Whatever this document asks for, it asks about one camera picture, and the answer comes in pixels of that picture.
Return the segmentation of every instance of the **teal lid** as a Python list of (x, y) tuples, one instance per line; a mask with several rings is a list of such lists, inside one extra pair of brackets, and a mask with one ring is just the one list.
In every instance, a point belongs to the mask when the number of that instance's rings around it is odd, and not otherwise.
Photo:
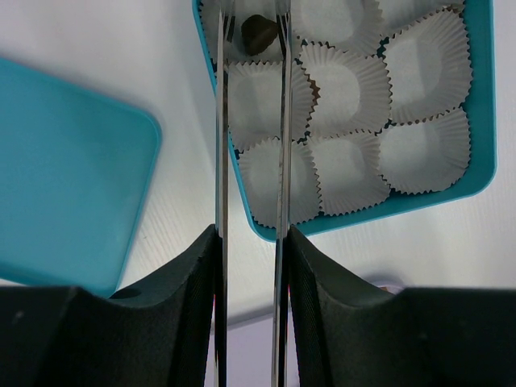
[(0, 59), (0, 277), (110, 296), (160, 146), (149, 114)]

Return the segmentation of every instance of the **teal tray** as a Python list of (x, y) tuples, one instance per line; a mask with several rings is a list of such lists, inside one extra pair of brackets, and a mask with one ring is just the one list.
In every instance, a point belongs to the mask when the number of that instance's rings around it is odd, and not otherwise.
[[(199, 15), (200, 0), (193, 0), (193, 17), (197, 24), (202, 50), (215, 90), (216, 80), (206, 38), (202, 30)], [(494, 42), (493, 42), (493, 2), (492, 0), (467, 0), (464, 21), (468, 26), (473, 83), (471, 92), (463, 105), (471, 126), (471, 163), (464, 177), (450, 189), (438, 193), (423, 195), (403, 195), (393, 193), (379, 206), (341, 216), (319, 215), (316, 219), (299, 225), (305, 235), (318, 234), (342, 227), (352, 226), (375, 219), (386, 218), (395, 214), (419, 210), (452, 200), (476, 195), (489, 185), (496, 172), (496, 116), (495, 116), (495, 80), (494, 80)], [(249, 203), (240, 176), (236, 154), (231, 153), (236, 180), (239, 185), (243, 206), (251, 228), (260, 237), (273, 241), (276, 239), (274, 229), (262, 227), (251, 215)]]
[(110, 296), (160, 146), (134, 107), (0, 58), (0, 277)]

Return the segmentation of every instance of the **teal plastic box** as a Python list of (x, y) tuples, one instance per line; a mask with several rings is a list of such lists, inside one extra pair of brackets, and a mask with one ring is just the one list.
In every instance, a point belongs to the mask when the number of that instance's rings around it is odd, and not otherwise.
[[(211, 83), (215, 90), (214, 69), (210, 61), (210, 54), (199, 15), (200, 2), (201, 0), (193, 0), (193, 16), (197, 24)], [(298, 226), (305, 235), (318, 234), (466, 198), (478, 194), (489, 185), (496, 172), (493, 0), (467, 0), (464, 21), (468, 26), (473, 67), (472, 88), (463, 106), (468, 114), (471, 126), (471, 163), (464, 177), (450, 189), (443, 192), (415, 196), (393, 193), (387, 201), (379, 206), (354, 214), (333, 217), (319, 215), (316, 219)], [(275, 240), (275, 230), (262, 227), (253, 220), (234, 152), (231, 153), (231, 160), (235, 167), (236, 180), (239, 184), (243, 206), (251, 228), (262, 238), (270, 241)]]

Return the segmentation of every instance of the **metal prong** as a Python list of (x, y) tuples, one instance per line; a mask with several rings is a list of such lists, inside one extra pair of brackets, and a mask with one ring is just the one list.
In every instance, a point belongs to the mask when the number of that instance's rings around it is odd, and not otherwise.
[(285, 256), (290, 228), (290, 167), (292, 150), (292, 28), (290, 0), (276, 0), (276, 15), (283, 52), (281, 91), (280, 185), (277, 201), (276, 270), (274, 277), (273, 369), (271, 386), (286, 386), (287, 322), (289, 303), (288, 265)]
[(228, 219), (228, 67), (224, 52), (226, 41), (232, 37), (234, 0), (221, 0), (218, 14), (217, 52), (217, 134), (216, 134), (216, 203), (215, 225), (221, 256), (215, 269), (215, 386), (227, 385), (227, 219)]

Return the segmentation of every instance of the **white table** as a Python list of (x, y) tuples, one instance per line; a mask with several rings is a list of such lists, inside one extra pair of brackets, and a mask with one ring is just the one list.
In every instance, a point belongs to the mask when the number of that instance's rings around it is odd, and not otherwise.
[[(516, 2), (494, 3), (493, 183), (474, 198), (310, 238), (355, 273), (407, 285), (516, 286)], [(160, 121), (163, 147), (123, 285), (171, 260), (214, 221), (214, 96), (191, 8), (190, 0), (0, 0), (1, 56), (147, 108)], [(271, 310), (274, 246), (248, 226), (234, 177), (230, 191), (235, 322)]]

